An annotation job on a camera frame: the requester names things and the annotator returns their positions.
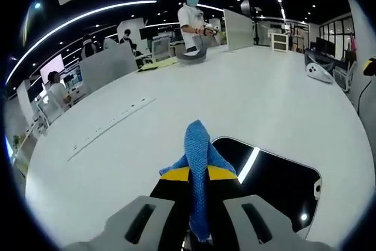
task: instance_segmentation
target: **blue towel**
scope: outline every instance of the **blue towel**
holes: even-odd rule
[[[189,166],[192,174],[193,203],[189,226],[200,242],[209,237],[209,225],[206,217],[205,172],[208,165],[227,169],[236,174],[230,163],[223,159],[210,143],[209,134],[203,124],[197,120],[191,123],[184,138],[183,157],[171,167],[159,171],[161,175],[172,169]]]

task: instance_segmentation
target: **person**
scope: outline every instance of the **person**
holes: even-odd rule
[[[105,38],[105,40],[103,41],[103,49],[109,49],[111,47],[114,47],[118,45],[116,43],[116,41],[114,41],[113,39],[110,39],[110,38]]]
[[[197,50],[193,40],[195,36],[214,35],[211,29],[205,28],[204,13],[196,8],[198,3],[199,0],[184,0],[183,6],[177,12],[187,52]]]
[[[120,43],[124,43],[124,42],[128,41],[130,48],[132,49],[132,51],[134,51],[134,50],[136,50],[137,45],[132,42],[132,40],[129,38],[129,36],[130,36],[130,29],[126,29],[124,31],[123,38],[120,40]]]
[[[95,53],[97,53],[97,48],[93,43],[92,37],[90,35],[84,35],[82,38],[81,58],[85,59]]]
[[[51,84],[48,91],[52,93],[53,97],[64,111],[68,110],[72,97],[68,94],[63,84],[60,83],[60,74],[57,71],[50,72],[48,74],[48,81]]]

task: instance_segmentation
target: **white t-shirt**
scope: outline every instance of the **white t-shirt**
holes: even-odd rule
[[[205,24],[204,12],[196,7],[188,6],[185,3],[177,12],[177,17],[179,19],[180,27],[189,25],[191,28],[199,29]],[[195,46],[193,37],[197,36],[196,34],[182,31],[182,36],[186,44],[186,49]]]
[[[60,107],[64,111],[66,111],[69,107],[64,102],[64,98],[66,98],[69,94],[68,94],[68,91],[65,89],[65,87],[61,83],[54,83],[49,88],[49,91],[52,92],[53,97],[56,99],[56,101],[60,105]]]

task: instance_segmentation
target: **pink screen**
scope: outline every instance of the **pink screen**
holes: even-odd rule
[[[61,57],[61,54],[53,58],[51,61],[47,63],[42,69],[41,69],[41,76],[43,83],[48,83],[48,74],[52,71],[61,72],[64,70],[64,63],[63,59]]]

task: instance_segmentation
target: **ceiling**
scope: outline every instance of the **ceiling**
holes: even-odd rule
[[[3,50],[7,67],[7,76],[25,52],[34,45],[41,37],[66,21],[101,7],[139,0],[72,0],[60,6],[58,0],[8,0],[9,7],[12,9],[12,16],[7,23],[11,34],[9,41]],[[14,87],[17,87],[22,80],[29,77],[33,72],[38,73],[38,68],[48,58],[57,52],[65,57],[72,51],[81,46],[78,41],[67,47],[71,42],[81,38],[84,34],[91,34],[112,25],[118,25],[121,21],[130,19],[132,15],[135,18],[143,17],[148,25],[166,22],[177,22],[177,10],[179,2],[182,0],[157,0],[155,4],[143,4],[134,6],[125,6],[103,11],[81,20],[61,29],[53,34],[46,41],[41,43],[25,58],[14,72],[12,78],[6,86],[7,95],[15,93]],[[277,0],[249,0],[251,6],[260,7],[262,15],[281,17],[280,6]],[[35,9],[35,4],[39,2],[41,6]],[[237,0],[200,0],[201,4],[211,5],[218,8],[232,9],[240,11],[240,1]],[[347,0],[283,0],[283,8],[286,12],[286,18],[321,24],[336,16],[350,11]],[[206,18],[212,16],[221,17],[221,12],[211,9],[202,9]],[[29,11],[28,33],[25,44],[22,43],[20,29],[25,16]],[[116,27],[106,29],[96,33],[98,40],[103,40],[105,36],[114,34]],[[68,64],[77,54],[72,54],[64,59]]]

